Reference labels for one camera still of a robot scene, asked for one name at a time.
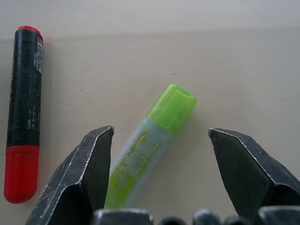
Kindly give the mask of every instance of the table surface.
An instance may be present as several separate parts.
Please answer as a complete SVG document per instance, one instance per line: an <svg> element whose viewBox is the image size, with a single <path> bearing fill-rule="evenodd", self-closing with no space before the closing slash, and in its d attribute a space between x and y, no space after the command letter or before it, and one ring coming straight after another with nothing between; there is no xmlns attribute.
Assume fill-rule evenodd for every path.
<svg viewBox="0 0 300 225"><path fill-rule="evenodd" d="M14 32L44 38L35 196L0 195L2 224L24 224L55 168L90 130L115 127L112 157L169 83L198 99L139 194L156 221L201 208L235 214L207 130L252 136L300 178L300 3L297 0L4 1L0 5L0 192Z"/></svg>

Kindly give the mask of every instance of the red cap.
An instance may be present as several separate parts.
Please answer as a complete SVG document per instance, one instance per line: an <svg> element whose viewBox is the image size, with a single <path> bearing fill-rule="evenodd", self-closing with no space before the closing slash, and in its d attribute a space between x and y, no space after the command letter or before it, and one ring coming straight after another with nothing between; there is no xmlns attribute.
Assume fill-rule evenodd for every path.
<svg viewBox="0 0 300 225"><path fill-rule="evenodd" d="M6 148L4 196L10 203L28 201L37 189L39 146Z"/></svg>
<svg viewBox="0 0 300 225"><path fill-rule="evenodd" d="M31 27L31 26L21 26L19 27L18 30L33 30L34 32L38 33L39 35L41 35L41 32L38 31L38 29Z"/></svg>

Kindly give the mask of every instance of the green glue stick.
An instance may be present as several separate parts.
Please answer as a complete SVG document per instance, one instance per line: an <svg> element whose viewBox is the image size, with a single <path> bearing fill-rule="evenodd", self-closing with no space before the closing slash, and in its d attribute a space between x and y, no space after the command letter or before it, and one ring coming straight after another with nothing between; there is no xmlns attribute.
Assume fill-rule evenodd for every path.
<svg viewBox="0 0 300 225"><path fill-rule="evenodd" d="M105 208L130 206L196 102L190 93L168 85L113 161Z"/></svg>

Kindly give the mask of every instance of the lime green cap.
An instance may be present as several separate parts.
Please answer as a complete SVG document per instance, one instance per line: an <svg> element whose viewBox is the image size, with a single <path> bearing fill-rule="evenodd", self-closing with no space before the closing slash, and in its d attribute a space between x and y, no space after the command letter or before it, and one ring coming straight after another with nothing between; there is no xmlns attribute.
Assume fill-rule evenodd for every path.
<svg viewBox="0 0 300 225"><path fill-rule="evenodd" d="M146 117L175 136L196 102L197 99L193 95L171 83L156 100Z"/></svg>

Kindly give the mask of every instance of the black metal claw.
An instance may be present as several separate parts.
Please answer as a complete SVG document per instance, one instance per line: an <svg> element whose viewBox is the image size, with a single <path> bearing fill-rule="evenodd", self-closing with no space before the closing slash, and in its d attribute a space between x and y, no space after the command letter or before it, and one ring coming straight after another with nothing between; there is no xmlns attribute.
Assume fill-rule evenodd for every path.
<svg viewBox="0 0 300 225"><path fill-rule="evenodd" d="M221 225L221 221L216 213L200 210L194 214L193 225Z"/></svg>
<svg viewBox="0 0 300 225"><path fill-rule="evenodd" d="M251 223L242 217L229 217L225 220L224 225L251 225Z"/></svg>
<svg viewBox="0 0 300 225"><path fill-rule="evenodd" d="M60 164L26 221L27 225L88 225L104 207L113 127L90 131Z"/></svg>
<svg viewBox="0 0 300 225"><path fill-rule="evenodd" d="M153 216L145 210L98 210L90 225L153 225Z"/></svg>
<svg viewBox="0 0 300 225"><path fill-rule="evenodd" d="M186 225L186 223L179 217L167 217L160 221L158 225Z"/></svg>
<svg viewBox="0 0 300 225"><path fill-rule="evenodd" d="M300 182L253 138L219 128L208 135L239 216L255 221L262 206L300 205Z"/></svg>
<svg viewBox="0 0 300 225"><path fill-rule="evenodd" d="M268 206L259 210L259 217L265 225L299 225L299 206Z"/></svg>

